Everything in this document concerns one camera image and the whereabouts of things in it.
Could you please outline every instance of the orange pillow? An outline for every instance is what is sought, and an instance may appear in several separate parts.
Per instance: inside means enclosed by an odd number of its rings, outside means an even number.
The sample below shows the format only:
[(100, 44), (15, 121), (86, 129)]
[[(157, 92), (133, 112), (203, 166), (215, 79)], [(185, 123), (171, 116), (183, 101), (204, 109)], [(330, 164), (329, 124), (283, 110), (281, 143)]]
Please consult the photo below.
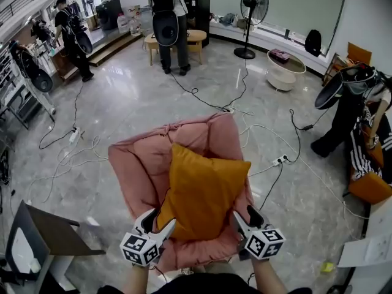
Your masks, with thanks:
[(162, 229), (176, 218), (172, 238), (217, 238), (237, 196), (244, 189), (250, 162), (208, 159), (178, 144), (171, 147), (170, 189), (157, 217)]

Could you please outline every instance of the fan base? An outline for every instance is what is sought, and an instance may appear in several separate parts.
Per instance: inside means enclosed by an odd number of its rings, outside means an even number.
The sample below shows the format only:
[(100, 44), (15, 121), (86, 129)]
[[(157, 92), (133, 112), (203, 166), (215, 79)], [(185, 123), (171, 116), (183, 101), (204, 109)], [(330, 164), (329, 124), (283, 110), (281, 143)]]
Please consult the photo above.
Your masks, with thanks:
[(256, 54), (252, 50), (245, 49), (245, 48), (237, 48), (237, 49), (235, 49), (234, 50), (234, 54), (237, 57), (240, 57), (240, 58), (243, 58), (243, 59), (246, 59), (246, 60), (251, 60), (251, 59), (254, 59), (256, 57)]

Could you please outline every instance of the wooden stool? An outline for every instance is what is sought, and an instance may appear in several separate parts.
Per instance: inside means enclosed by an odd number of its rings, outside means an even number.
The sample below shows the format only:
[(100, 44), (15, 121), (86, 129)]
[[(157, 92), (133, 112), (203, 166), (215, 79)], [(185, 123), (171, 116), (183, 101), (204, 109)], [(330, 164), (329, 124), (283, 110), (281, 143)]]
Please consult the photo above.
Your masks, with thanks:
[[(203, 42), (203, 40), (205, 40), (207, 38), (207, 33), (205, 31), (198, 31), (198, 30), (189, 30), (188, 33), (189, 33), (188, 42), (195, 42), (196, 43), (194, 45), (188, 45), (188, 51), (189, 52), (197, 52), (199, 63), (203, 64), (203, 58), (202, 58), (203, 45), (202, 45), (202, 42)], [(157, 53), (158, 53), (159, 44), (158, 44), (154, 34), (148, 35), (145, 39), (145, 43), (148, 46), (149, 65), (151, 66), (153, 64), (153, 49), (156, 49)]]

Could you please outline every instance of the pink armchair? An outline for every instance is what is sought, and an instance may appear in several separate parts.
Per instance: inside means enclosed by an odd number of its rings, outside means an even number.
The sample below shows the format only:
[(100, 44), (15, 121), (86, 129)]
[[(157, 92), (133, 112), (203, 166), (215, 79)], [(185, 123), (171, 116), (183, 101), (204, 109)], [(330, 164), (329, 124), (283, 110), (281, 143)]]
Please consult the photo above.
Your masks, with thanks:
[[(230, 113), (181, 121), (137, 135), (109, 147), (109, 161), (118, 177), (131, 215), (160, 208), (170, 188), (169, 169), (172, 143), (178, 143), (205, 157), (242, 160), (238, 129)], [(233, 208), (249, 220), (247, 205), (252, 204), (249, 182)], [(237, 253), (239, 236), (231, 211), (220, 236), (211, 241), (165, 242), (158, 268), (162, 272), (205, 265)]]

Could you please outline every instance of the backpack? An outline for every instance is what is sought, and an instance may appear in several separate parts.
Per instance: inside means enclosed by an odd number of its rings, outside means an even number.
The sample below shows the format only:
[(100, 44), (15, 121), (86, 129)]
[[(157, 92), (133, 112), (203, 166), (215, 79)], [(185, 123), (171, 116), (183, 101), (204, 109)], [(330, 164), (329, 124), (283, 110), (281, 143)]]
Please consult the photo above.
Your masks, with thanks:
[(305, 50), (314, 56), (321, 53), (321, 34), (319, 31), (312, 29), (306, 37)]
[(69, 8), (70, 12), (66, 9), (62, 9), (60, 12), (64, 12), (67, 16), (67, 24), (66, 27), (63, 27), (63, 30), (66, 32), (67, 36), (74, 36), (79, 32), (83, 32), (83, 27), (81, 25), (80, 18), (73, 8)]

